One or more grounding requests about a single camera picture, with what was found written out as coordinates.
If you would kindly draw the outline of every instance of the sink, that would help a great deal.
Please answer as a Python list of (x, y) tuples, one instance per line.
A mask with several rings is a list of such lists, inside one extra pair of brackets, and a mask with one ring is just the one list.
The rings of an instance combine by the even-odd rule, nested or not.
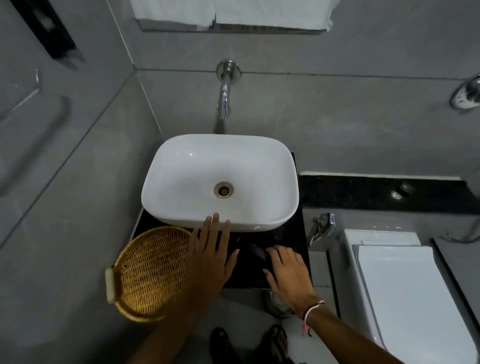
[(194, 228), (218, 212), (232, 231), (270, 230), (297, 210), (297, 172), (290, 151), (275, 139), (180, 135), (155, 154), (142, 204), (170, 225)]

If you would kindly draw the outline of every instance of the wrist string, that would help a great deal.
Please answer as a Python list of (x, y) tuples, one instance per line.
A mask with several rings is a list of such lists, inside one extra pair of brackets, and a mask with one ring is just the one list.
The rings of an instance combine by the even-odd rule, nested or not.
[(310, 306), (307, 311), (305, 312), (305, 315), (303, 315), (303, 325), (302, 325), (302, 336), (305, 335), (305, 334), (308, 334), (308, 336), (310, 336), (310, 334), (308, 333), (309, 331), (309, 327), (307, 325), (307, 317), (308, 317), (308, 314), (313, 311), (315, 308), (318, 308), (320, 307), (322, 304), (325, 304), (325, 301), (324, 300), (321, 300), (319, 303), (316, 303), (314, 304), (313, 306)]

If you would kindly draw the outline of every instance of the sink drain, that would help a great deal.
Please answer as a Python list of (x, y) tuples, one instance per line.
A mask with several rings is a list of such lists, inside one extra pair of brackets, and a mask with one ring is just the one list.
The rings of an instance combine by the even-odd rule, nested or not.
[(213, 188), (213, 194), (218, 198), (229, 198), (233, 194), (233, 185), (229, 182), (219, 182)]

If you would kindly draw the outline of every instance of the white towel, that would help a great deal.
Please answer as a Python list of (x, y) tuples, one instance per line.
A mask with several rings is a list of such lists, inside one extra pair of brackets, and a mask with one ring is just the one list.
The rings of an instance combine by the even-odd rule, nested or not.
[(340, 0), (131, 0), (137, 19), (330, 30)]

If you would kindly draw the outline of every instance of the faucet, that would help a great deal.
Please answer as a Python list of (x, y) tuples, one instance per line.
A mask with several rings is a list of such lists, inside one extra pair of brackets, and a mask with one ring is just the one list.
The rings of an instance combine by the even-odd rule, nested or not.
[(217, 124), (223, 124), (230, 116), (230, 87), (238, 82), (241, 71), (235, 61), (223, 60), (216, 67), (216, 76), (222, 83), (217, 105)]

